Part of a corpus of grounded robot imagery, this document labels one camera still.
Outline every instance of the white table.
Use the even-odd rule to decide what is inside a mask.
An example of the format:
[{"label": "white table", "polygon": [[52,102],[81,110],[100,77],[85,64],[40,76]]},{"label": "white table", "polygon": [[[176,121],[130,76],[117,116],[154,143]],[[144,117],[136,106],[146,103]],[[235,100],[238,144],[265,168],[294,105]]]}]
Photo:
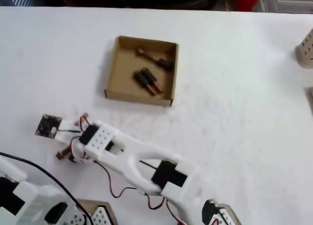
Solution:
[{"label": "white table", "polygon": [[[100,167],[60,162],[55,153],[64,146],[34,135],[43,113],[89,112],[196,159],[212,197],[230,204],[244,225],[312,223],[313,117],[304,87],[313,74],[293,50],[313,15],[2,7],[0,22],[1,151],[38,163],[78,198],[110,202],[121,225],[174,225],[165,206],[150,211],[131,191],[113,199]],[[179,44],[172,107],[105,99],[119,35]],[[16,164],[30,181],[51,183]],[[125,185],[113,174],[115,191]]]}]

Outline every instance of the open cardboard tray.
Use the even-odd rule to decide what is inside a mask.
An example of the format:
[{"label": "open cardboard tray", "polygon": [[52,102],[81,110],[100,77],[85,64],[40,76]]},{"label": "open cardboard tray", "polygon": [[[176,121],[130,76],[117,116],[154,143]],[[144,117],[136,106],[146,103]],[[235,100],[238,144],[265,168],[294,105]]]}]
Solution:
[{"label": "open cardboard tray", "polygon": [[[136,55],[142,48],[154,58],[174,61],[173,71],[166,71],[151,61]],[[120,36],[115,40],[112,71],[105,95],[109,99],[171,106],[174,100],[179,45],[156,40]],[[163,93],[151,96],[133,78],[135,71],[148,68],[163,88]]]}]

